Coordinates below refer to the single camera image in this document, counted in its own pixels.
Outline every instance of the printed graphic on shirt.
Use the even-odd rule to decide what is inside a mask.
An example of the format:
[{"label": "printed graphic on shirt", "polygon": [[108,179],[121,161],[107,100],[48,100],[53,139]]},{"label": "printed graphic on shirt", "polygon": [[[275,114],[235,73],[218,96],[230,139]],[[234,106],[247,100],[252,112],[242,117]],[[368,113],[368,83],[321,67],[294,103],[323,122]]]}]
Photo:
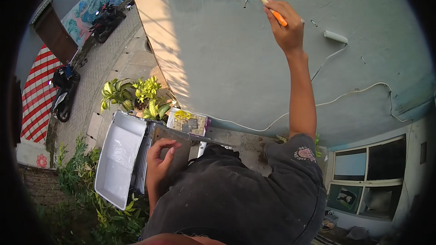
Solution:
[{"label": "printed graphic on shirt", "polygon": [[297,160],[309,159],[312,162],[315,161],[315,156],[308,147],[299,147],[298,150],[294,152],[294,157],[297,158]]}]

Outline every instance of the door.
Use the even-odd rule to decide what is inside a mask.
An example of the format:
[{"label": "door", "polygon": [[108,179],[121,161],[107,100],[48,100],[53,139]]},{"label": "door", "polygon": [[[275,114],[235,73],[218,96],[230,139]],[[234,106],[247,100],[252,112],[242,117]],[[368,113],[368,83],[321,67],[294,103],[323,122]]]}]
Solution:
[{"label": "door", "polygon": [[77,51],[77,44],[65,30],[52,4],[48,4],[39,15],[34,28],[44,44],[61,63],[66,64],[67,61],[71,61]]}]

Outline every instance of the paint brush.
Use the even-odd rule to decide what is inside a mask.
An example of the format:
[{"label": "paint brush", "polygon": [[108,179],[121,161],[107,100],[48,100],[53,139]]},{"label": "paint brush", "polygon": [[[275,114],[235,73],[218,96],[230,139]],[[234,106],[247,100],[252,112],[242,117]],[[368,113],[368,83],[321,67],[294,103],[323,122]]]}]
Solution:
[{"label": "paint brush", "polygon": [[[266,4],[268,3],[268,0],[260,0],[262,1],[262,3]],[[288,22],[286,22],[286,20],[283,18],[283,16],[280,15],[280,13],[273,11],[272,9],[269,9],[271,11],[271,13],[274,15],[274,17],[279,21],[279,23],[283,26],[286,27],[286,25],[288,24]]]}]

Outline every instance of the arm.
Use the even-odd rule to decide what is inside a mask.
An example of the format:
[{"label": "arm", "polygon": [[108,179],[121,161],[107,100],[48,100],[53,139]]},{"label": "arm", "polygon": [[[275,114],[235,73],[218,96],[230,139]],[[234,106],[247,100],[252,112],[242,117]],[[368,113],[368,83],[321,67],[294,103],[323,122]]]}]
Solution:
[{"label": "arm", "polygon": [[[147,174],[146,186],[148,192],[148,201],[150,204],[150,217],[153,214],[157,201],[162,196],[160,183],[166,177],[170,168],[171,162],[174,159],[175,149],[178,149],[182,144],[176,140],[162,138],[147,151]],[[163,148],[170,148],[165,155],[165,159],[160,159],[159,155]]]},{"label": "arm", "polygon": [[[317,129],[317,112],[313,98],[312,83],[308,67],[307,54],[302,48],[303,27],[301,17],[289,3],[268,0],[264,12],[268,16],[277,44],[285,52],[291,73],[291,96],[289,104],[289,137],[297,133],[306,133],[315,139]],[[272,9],[280,13],[288,22],[282,27],[273,14]]]}]

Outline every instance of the black motorcycle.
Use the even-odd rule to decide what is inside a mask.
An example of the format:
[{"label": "black motorcycle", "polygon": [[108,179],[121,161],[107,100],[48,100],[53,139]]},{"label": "black motorcycle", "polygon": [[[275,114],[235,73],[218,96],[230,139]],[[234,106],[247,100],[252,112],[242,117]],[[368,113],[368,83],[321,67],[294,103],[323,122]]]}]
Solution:
[{"label": "black motorcycle", "polygon": [[104,4],[95,14],[98,16],[92,21],[89,32],[93,33],[95,40],[100,44],[106,42],[112,31],[126,18],[126,14],[109,2]]},{"label": "black motorcycle", "polygon": [[73,68],[68,64],[58,67],[53,74],[53,79],[48,82],[49,85],[53,84],[53,87],[59,87],[50,112],[55,113],[55,118],[61,122],[67,122],[70,119],[79,81],[80,74],[73,71]]}]

